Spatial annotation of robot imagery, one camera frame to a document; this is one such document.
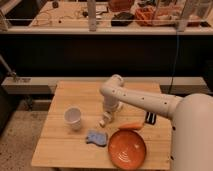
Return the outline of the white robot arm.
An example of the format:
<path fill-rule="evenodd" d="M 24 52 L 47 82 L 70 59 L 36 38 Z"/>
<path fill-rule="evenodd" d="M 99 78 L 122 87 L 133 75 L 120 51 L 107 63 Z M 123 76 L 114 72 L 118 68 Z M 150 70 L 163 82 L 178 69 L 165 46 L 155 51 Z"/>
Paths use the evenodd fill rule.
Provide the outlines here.
<path fill-rule="evenodd" d="M 99 91 L 106 111 L 113 112 L 124 102 L 171 121 L 170 171 L 213 171 L 212 96 L 194 93 L 179 97 L 127 89 L 117 74 Z"/>

